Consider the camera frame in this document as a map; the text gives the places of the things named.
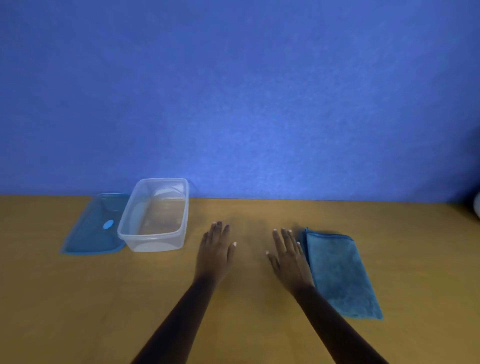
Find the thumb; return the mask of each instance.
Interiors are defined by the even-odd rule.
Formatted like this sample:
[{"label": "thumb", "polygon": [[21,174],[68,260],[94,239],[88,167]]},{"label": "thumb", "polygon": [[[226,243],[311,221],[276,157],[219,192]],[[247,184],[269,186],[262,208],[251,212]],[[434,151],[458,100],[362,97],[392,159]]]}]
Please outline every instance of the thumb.
[{"label": "thumb", "polygon": [[232,263],[232,259],[233,259],[233,256],[235,254],[235,249],[237,247],[237,242],[233,242],[232,244],[230,244],[230,246],[228,247],[228,250],[227,250],[227,263],[228,264],[231,264]]},{"label": "thumb", "polygon": [[267,254],[268,260],[270,260],[270,263],[272,264],[273,272],[277,277],[280,277],[280,263],[278,262],[277,257],[269,253],[268,250],[265,254]]}]

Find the empty container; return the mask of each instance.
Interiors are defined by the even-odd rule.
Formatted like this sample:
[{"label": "empty container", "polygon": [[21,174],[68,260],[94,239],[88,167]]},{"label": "empty container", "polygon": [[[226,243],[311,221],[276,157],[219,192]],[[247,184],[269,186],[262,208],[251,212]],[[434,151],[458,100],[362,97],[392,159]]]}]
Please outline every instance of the empty container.
[{"label": "empty container", "polygon": [[183,246],[188,219],[184,178],[139,181],[121,217],[118,236],[134,252],[163,252]]}]

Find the wooden table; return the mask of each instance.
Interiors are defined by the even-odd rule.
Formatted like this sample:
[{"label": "wooden table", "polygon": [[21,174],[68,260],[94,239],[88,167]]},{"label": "wooden table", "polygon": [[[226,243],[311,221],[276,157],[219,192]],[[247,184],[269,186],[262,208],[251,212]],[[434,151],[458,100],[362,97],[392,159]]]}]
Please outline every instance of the wooden table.
[{"label": "wooden table", "polygon": [[355,239],[384,321],[349,320],[390,363],[478,363],[480,221],[441,204],[192,199],[185,246],[60,255],[88,197],[0,197],[0,362],[129,363],[189,286],[202,233],[232,226],[235,264],[189,363],[332,363],[265,250],[273,228]]}]

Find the person's right arm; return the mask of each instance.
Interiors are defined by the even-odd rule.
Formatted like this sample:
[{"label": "person's right arm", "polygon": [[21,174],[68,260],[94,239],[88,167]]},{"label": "person's right arm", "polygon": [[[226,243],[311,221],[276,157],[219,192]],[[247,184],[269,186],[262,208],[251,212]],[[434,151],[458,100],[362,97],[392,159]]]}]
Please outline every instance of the person's right arm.
[{"label": "person's right arm", "polygon": [[297,300],[336,364],[386,364],[347,321],[321,296],[300,243],[291,231],[282,229],[283,240],[273,231],[278,258],[267,253],[275,275]]}]

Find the folded cloth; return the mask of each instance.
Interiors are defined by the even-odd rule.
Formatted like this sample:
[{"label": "folded cloth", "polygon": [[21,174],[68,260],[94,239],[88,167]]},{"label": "folded cloth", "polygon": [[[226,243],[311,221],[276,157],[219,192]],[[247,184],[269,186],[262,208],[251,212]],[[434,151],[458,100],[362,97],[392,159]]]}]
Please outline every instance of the folded cloth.
[{"label": "folded cloth", "polygon": [[318,292],[339,314],[383,319],[372,284],[352,238],[305,229],[301,242]]}]

